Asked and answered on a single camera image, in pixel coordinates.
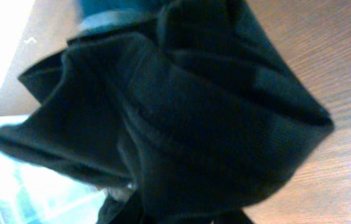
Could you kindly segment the black garment with tape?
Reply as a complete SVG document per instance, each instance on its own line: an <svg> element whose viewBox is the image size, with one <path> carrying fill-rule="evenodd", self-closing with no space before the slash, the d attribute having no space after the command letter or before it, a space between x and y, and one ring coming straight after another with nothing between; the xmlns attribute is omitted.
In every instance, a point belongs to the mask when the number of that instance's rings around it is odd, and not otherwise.
<svg viewBox="0 0 351 224"><path fill-rule="evenodd" d="M19 81L0 151L100 187L100 223L248 223L334 130L243 0L80 1L80 35Z"/></svg>

